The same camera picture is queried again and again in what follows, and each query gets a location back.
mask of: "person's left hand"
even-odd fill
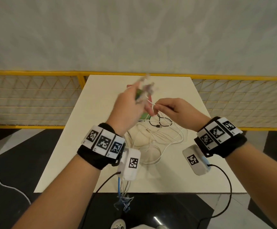
[[[106,122],[114,129],[115,133],[120,136],[123,136],[138,122],[144,110],[149,115],[154,116],[154,112],[147,100],[136,104],[135,95],[138,87],[139,82],[118,95],[113,110]]]

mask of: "wristband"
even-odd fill
[[[125,139],[115,134],[107,123],[93,126],[87,133],[77,154],[102,170],[106,165],[117,166],[125,147]]]
[[[226,158],[247,141],[242,131],[225,117],[211,119],[197,136],[194,141],[207,158],[214,154]]]

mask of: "white table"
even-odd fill
[[[35,192],[44,189],[61,172],[76,154],[84,136],[93,125],[105,122],[112,110],[117,95],[127,84],[133,84],[138,76],[90,75],[72,111],[61,137],[37,184]],[[152,101],[164,97],[183,98],[199,111],[209,115],[190,77],[152,76],[155,92]],[[228,193],[229,184],[221,171],[213,167],[205,175],[194,174],[182,150],[194,144],[196,133],[189,130],[187,142],[171,145],[156,165],[139,167],[135,181],[131,182],[129,192],[136,193]],[[221,157],[209,158],[211,164],[221,167],[231,180],[233,193],[246,193],[228,164]],[[95,189],[113,173],[117,167],[105,167]],[[117,192],[117,177],[108,181],[100,192]]]

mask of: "forearm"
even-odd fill
[[[75,155],[13,229],[78,228],[99,174],[99,169]]]
[[[226,161],[261,210],[277,226],[277,162],[246,143]]]

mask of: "white wall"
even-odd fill
[[[277,0],[0,0],[0,69],[277,75]]]

